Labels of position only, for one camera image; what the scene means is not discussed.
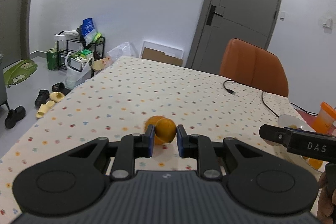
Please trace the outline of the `person's right hand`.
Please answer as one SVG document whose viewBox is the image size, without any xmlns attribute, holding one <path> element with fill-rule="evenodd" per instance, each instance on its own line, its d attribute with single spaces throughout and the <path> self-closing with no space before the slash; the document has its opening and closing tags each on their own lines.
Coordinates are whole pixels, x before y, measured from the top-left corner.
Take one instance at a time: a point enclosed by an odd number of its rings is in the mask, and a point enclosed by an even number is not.
<svg viewBox="0 0 336 224">
<path fill-rule="evenodd" d="M 319 178 L 322 189 L 318 200 L 317 219 L 322 223 L 335 223 L 335 163 L 329 162 Z"/>
</svg>

